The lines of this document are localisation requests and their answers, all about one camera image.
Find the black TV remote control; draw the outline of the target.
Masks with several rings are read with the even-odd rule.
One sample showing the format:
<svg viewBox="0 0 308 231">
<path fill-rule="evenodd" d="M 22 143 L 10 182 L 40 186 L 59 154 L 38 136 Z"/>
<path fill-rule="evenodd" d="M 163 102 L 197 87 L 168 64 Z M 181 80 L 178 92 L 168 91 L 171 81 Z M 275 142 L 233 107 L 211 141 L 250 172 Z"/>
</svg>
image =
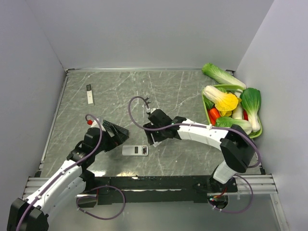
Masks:
<svg viewBox="0 0 308 231">
<path fill-rule="evenodd" d="M 112 127 L 113 127 L 113 123 L 107 121 L 107 120 L 103 120 L 102 121 L 102 126 L 104 127 L 105 130 L 112 132 Z"/>
</svg>

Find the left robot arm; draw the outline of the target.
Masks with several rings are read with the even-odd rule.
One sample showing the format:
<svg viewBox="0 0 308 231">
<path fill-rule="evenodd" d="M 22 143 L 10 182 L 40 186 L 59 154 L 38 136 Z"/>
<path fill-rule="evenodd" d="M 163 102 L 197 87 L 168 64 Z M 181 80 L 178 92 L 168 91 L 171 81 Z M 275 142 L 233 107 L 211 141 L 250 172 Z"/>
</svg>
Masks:
<svg viewBox="0 0 308 231">
<path fill-rule="evenodd" d="M 87 169 L 95 156 L 118 147 L 128 138 L 128 130 L 113 123 L 92 125 L 46 183 L 26 199 L 17 198 L 12 203 L 7 230 L 48 230 L 52 215 L 66 199 L 94 190 L 95 176 Z"/>
</svg>

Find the white AC remote cover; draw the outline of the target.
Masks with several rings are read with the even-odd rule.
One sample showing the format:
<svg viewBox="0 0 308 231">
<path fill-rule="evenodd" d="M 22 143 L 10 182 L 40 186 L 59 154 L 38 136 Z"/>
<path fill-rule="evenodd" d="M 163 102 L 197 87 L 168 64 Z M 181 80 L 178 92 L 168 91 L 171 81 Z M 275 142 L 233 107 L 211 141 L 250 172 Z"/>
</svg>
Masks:
<svg viewBox="0 0 308 231">
<path fill-rule="evenodd" d="M 152 144 L 153 147 L 157 147 L 162 143 L 161 141 L 156 141 L 153 134 L 151 135 L 151 137 L 152 137 L 152 140 L 153 140 L 153 144 Z"/>
</svg>

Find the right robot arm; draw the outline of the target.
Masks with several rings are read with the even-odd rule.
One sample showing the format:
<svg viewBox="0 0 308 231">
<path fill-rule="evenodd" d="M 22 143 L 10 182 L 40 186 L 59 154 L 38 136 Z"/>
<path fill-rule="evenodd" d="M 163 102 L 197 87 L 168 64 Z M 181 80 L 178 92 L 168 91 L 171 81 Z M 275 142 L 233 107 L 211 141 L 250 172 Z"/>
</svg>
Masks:
<svg viewBox="0 0 308 231">
<path fill-rule="evenodd" d="M 149 123 L 142 128 L 150 145 L 158 145 L 166 139 L 190 140 L 222 152 L 224 160 L 214 170 L 210 180 L 210 186 L 216 192 L 222 191 L 235 174 L 245 173 L 255 154 L 254 143 L 238 125 L 223 129 L 181 116 L 172 119 L 160 109 L 152 111 L 148 120 Z"/>
</svg>

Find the white slim remote control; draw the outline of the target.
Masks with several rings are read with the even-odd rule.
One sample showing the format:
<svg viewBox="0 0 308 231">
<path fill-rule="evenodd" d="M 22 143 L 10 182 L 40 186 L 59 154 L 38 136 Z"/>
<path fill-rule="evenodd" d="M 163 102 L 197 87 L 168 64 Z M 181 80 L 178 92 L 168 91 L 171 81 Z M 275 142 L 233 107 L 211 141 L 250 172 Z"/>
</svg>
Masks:
<svg viewBox="0 0 308 231">
<path fill-rule="evenodd" d="M 93 92 L 92 92 L 92 86 L 91 86 L 91 84 L 88 84 L 88 85 L 86 86 L 86 91 L 87 91 L 87 100 L 88 100 L 88 104 L 94 104 Z"/>
</svg>

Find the red white AC remote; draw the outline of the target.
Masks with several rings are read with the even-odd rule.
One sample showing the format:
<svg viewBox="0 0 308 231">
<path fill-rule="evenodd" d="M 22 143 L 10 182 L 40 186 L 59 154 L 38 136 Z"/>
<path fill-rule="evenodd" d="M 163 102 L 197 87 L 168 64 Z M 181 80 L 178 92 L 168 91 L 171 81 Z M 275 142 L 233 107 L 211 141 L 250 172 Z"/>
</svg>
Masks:
<svg viewBox="0 0 308 231">
<path fill-rule="evenodd" d="M 146 145 L 124 145 L 122 147 L 123 156 L 148 156 L 148 152 Z"/>
</svg>

